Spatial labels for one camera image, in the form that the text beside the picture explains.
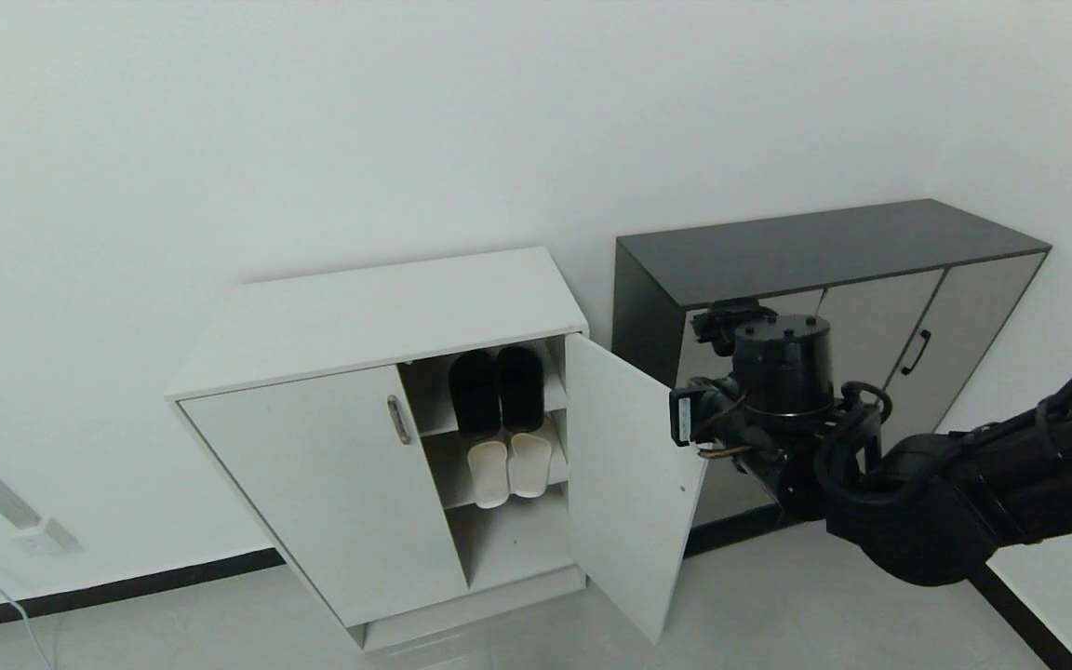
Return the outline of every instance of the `floor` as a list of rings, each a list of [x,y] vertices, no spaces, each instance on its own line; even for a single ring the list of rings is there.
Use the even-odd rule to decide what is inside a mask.
[[[658,645],[582,593],[404,649],[358,653],[286,568],[35,621],[59,670],[1045,670],[970,585],[919,589],[820,523],[685,561]],[[0,670],[39,669],[0,624]]]

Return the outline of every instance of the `slipper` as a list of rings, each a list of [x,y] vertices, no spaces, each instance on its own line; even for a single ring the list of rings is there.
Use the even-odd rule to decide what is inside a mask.
[[[488,441],[498,433],[498,386],[489,353],[464,353],[449,368],[449,396],[458,432],[467,441]]]
[[[548,466],[553,460],[553,425],[545,422],[535,433],[517,433],[511,436],[511,459],[507,474],[511,479],[511,493],[524,498],[539,498],[548,487]]]
[[[506,347],[495,357],[503,426],[531,433],[545,422],[545,366],[532,349]]]
[[[498,441],[481,442],[468,449],[465,461],[468,461],[474,504],[482,509],[505,504],[511,494],[507,485],[507,446]]]

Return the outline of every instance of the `door handle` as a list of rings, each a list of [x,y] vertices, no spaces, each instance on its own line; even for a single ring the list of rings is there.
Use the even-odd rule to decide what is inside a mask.
[[[918,366],[918,363],[920,363],[921,357],[924,356],[924,351],[926,351],[928,348],[928,340],[933,339],[933,332],[928,332],[927,328],[926,329],[922,329],[920,331],[920,336],[921,336],[921,339],[924,340],[924,342],[921,343],[921,351],[918,352],[918,355],[915,355],[915,360],[912,361],[912,364],[907,364],[907,366],[905,366],[905,368],[900,369],[900,374],[903,374],[903,376],[907,377],[907,376],[909,376],[909,374],[912,374],[912,370],[915,370],[915,366]]]
[[[404,416],[399,412],[399,399],[396,396],[387,396],[387,412],[391,415],[391,423],[396,425],[396,434],[399,435],[399,441],[405,445],[413,444],[413,434],[407,432]]]

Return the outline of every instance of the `white shoe cabinet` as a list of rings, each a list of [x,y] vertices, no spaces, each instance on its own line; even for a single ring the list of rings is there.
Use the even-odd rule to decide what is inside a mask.
[[[549,488],[473,505],[452,360],[545,361]],[[664,628],[705,462],[668,436],[668,389],[587,338],[544,248],[243,285],[166,399],[267,537],[362,649],[593,580]]]

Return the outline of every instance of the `open cabinet door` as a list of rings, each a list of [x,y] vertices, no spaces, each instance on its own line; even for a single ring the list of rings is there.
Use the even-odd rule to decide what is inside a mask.
[[[574,559],[655,643],[665,627],[705,461],[669,437],[668,387],[565,339]]]

